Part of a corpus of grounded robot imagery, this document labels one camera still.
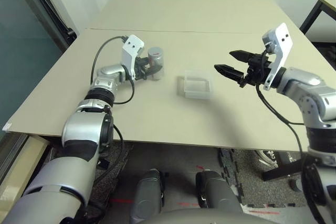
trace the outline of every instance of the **wire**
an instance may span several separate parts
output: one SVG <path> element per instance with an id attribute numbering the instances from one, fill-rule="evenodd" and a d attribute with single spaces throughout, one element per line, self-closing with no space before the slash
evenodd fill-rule
<path id="1" fill-rule="evenodd" d="M 101 46 L 100 48 L 98 49 L 97 53 L 96 53 L 96 56 L 95 56 L 95 59 L 93 60 L 93 64 L 92 64 L 92 69 L 91 69 L 91 77 L 90 77 L 90 84 L 93 83 L 93 74 L 95 72 L 95 66 L 96 66 L 96 62 L 97 62 L 97 59 L 98 59 L 98 56 L 100 54 L 100 52 L 102 51 L 102 49 L 104 48 L 104 46 L 112 41 L 112 40 L 115 40 L 115 39 L 121 39 L 124 43 L 126 42 L 126 40 L 128 39 L 127 36 L 115 36 L 113 38 L 110 38 L 108 39 L 107 41 L 105 41 Z"/>
<path id="2" fill-rule="evenodd" d="M 264 64 L 266 61 L 266 53 L 267 50 L 264 50 L 261 53 L 261 61 L 260 61 L 260 79 L 259 82 L 262 82 L 264 77 L 265 77 L 265 70 L 264 70 Z M 257 89 L 257 93 L 259 98 L 262 100 L 262 102 L 264 103 L 264 105 L 274 114 L 277 116 L 278 119 L 285 121 L 288 124 L 292 124 L 292 125 L 304 125 L 303 123 L 293 123 L 288 121 L 286 118 L 284 118 L 280 113 L 278 113 L 276 111 L 276 109 L 273 108 L 273 106 L 271 104 L 269 104 L 269 102 L 266 100 L 266 98 L 263 96 L 263 94 L 261 93 L 260 89 L 259 89 L 259 85 L 256 86 Z"/>
<path id="3" fill-rule="evenodd" d="M 102 175 L 100 175 L 98 178 L 95 179 L 95 181 L 93 182 L 93 186 L 95 186 L 103 178 L 105 178 L 106 175 L 108 175 L 108 173 L 110 171 L 112 171 L 118 165 L 119 161 L 121 160 L 121 154 L 123 153 L 123 149 L 124 149 L 124 139 L 122 138 L 121 132 L 119 131 L 119 129 L 116 127 L 115 124 L 113 125 L 113 128 L 115 129 L 115 131 L 117 132 L 117 134 L 119 135 L 119 138 L 120 138 L 120 152 L 119 152 L 119 155 L 118 155 L 117 159 L 114 161 L 114 163 Z"/>
<path id="4" fill-rule="evenodd" d="M 260 84 L 257 84 L 256 85 L 256 90 L 257 90 L 257 94 L 259 96 L 259 98 L 261 99 L 261 101 L 263 102 L 263 104 L 280 120 L 282 121 L 285 125 L 287 125 L 290 130 L 293 132 L 295 138 L 296 138 L 296 141 L 298 143 L 298 146 L 299 146 L 299 151 L 300 151 L 300 156 L 301 158 L 303 157 L 303 152 L 302 152 L 302 146 L 301 146 L 301 143 L 300 143 L 300 138 L 298 136 L 298 134 L 296 133 L 296 131 L 293 129 L 293 127 L 291 126 L 291 124 L 293 125 L 303 125 L 301 123 L 292 123 L 290 121 L 288 121 L 286 118 L 284 118 L 279 112 L 277 112 L 266 100 L 266 98 L 263 96 L 262 92 L 260 91 L 260 88 L 259 88 Z"/>
<path id="5" fill-rule="evenodd" d="M 129 76 L 129 80 L 130 80 L 130 83 L 132 85 L 132 95 L 131 95 L 131 97 L 127 101 L 124 101 L 124 102 L 114 102 L 113 104 L 125 104 L 125 103 L 128 103 L 129 101 L 132 100 L 132 98 L 134 96 L 134 92 L 135 92 L 134 81 L 131 79 L 130 76 Z"/>

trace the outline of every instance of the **gray carpet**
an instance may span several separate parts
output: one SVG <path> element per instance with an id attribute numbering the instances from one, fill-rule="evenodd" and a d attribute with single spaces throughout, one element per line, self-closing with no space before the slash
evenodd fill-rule
<path id="1" fill-rule="evenodd" d="M 258 161 L 254 151 L 235 150 L 233 159 L 237 162 L 237 183 L 241 186 L 239 192 L 243 205 L 262 208 L 264 205 L 301 207 L 307 204 L 303 193 L 295 192 L 289 186 L 289 179 L 299 178 L 299 175 L 265 182 L 261 174 L 270 168 Z"/>

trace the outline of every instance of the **floor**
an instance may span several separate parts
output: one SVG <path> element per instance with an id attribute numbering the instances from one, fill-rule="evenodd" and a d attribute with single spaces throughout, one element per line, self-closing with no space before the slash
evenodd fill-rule
<path id="1" fill-rule="evenodd" d="M 211 169 L 220 174 L 223 172 L 218 160 L 217 148 L 147 143 L 134 143 L 131 148 L 123 170 L 118 177 L 115 177 L 116 187 L 113 192 L 111 194 L 106 192 L 107 187 L 105 186 L 94 189 L 95 191 L 105 191 L 103 195 L 109 195 L 109 210 L 101 224 L 129 223 L 129 214 L 137 183 L 142 175 L 151 168 L 157 168 L 165 174 L 166 190 L 162 212 L 198 208 L 195 193 L 196 173 L 203 169 Z M 245 160 L 243 158 L 242 160 L 237 159 L 236 162 L 240 166 L 244 165 Z M 253 180 L 258 182 L 260 180 L 258 175 L 249 174 L 249 177 L 251 177 L 250 182 Z M 288 201 L 281 201 L 283 203 L 281 207 L 269 207 L 270 205 L 266 201 L 262 202 L 266 199 L 266 194 L 264 196 L 259 195 L 261 200 L 259 206 L 244 205 L 244 212 L 275 221 L 276 223 L 315 223 L 307 207 L 288 207 L 287 204 L 292 203 L 292 200 L 289 199 L 290 197 L 299 197 L 302 200 L 303 195 L 292 191 L 286 182 L 286 178 L 282 181 L 285 182 L 282 183 L 281 180 L 277 180 L 275 184 L 271 183 L 267 188 L 268 191 L 275 195 L 277 192 L 281 193 L 283 189 L 286 190 Z M 243 187 L 245 186 L 249 186 L 246 181 L 243 182 Z M 235 185 L 232 185 L 232 189 L 238 195 Z"/>

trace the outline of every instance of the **black band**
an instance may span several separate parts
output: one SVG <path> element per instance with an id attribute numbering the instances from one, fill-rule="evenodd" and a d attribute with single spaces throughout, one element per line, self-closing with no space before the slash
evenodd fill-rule
<path id="1" fill-rule="evenodd" d="M 103 119 L 100 130 L 100 140 L 99 143 L 106 145 L 110 140 L 113 139 L 113 117 L 109 114 L 106 114 Z"/>
<path id="2" fill-rule="evenodd" d="M 281 78 L 284 75 L 284 73 L 286 72 L 286 68 L 281 67 L 279 69 L 279 71 L 277 72 L 277 74 L 275 75 L 271 88 L 277 88 L 280 84 Z"/>
<path id="3" fill-rule="evenodd" d="M 307 136 L 313 150 L 336 153 L 336 129 L 307 128 Z"/>
<path id="4" fill-rule="evenodd" d="M 88 94 L 86 95 L 85 99 L 98 99 L 106 102 L 111 107 L 113 107 L 114 103 L 114 95 L 107 89 L 103 88 L 95 88 L 89 90 Z"/>
<path id="5" fill-rule="evenodd" d="M 90 140 L 68 140 L 59 157 L 78 157 L 90 161 L 96 153 L 98 144 Z"/>

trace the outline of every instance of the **black metal frame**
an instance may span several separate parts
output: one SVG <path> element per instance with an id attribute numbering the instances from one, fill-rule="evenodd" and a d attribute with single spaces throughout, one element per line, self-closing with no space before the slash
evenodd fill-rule
<path id="1" fill-rule="evenodd" d="M 300 26 L 300 30 L 303 32 L 303 34 L 307 33 L 311 25 L 314 23 L 314 21 L 317 19 L 317 17 L 320 15 L 322 11 L 328 14 L 334 20 L 336 20 L 335 10 L 330 8 L 330 6 L 326 5 L 324 2 L 317 0 L 313 9 L 310 11 L 307 18 L 304 20 L 304 22 Z"/>
<path id="2" fill-rule="evenodd" d="M 63 22 L 50 0 L 40 0 L 57 29 L 70 46 L 77 38 L 76 33 Z"/>
<path id="3" fill-rule="evenodd" d="M 304 157 L 297 161 L 290 162 L 287 152 L 274 152 L 274 155 L 276 156 L 278 168 L 264 172 L 262 174 L 263 181 L 288 177 L 289 175 L 295 175 L 302 171 L 302 160 L 304 160 Z"/>

